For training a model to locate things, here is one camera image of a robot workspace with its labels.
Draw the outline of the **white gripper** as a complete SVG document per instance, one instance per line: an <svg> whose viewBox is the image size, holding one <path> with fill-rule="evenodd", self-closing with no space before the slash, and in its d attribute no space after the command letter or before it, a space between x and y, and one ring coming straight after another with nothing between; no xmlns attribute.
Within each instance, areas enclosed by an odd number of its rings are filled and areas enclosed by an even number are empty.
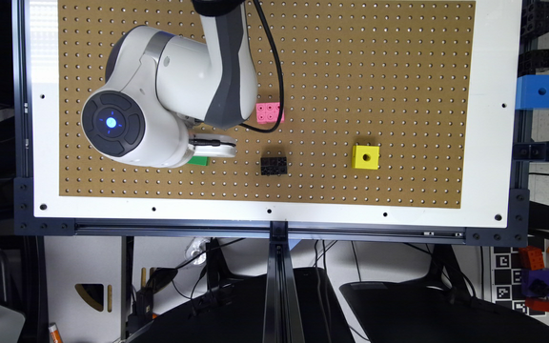
<svg viewBox="0 0 549 343"><path fill-rule="evenodd" d="M233 158L237 153L236 141L228 135L196 133L190 144L195 156Z"/></svg>

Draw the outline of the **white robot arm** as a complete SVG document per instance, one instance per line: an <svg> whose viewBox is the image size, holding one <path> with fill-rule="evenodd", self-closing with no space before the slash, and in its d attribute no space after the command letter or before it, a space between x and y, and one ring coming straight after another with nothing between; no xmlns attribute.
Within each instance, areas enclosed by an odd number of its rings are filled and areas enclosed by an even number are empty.
<svg viewBox="0 0 549 343"><path fill-rule="evenodd" d="M148 26L112 48L105 84L81 125L104 156L139 167L178 168L195 156L232 158L225 130L252 114L258 91L241 1L195 1L205 40Z"/></svg>

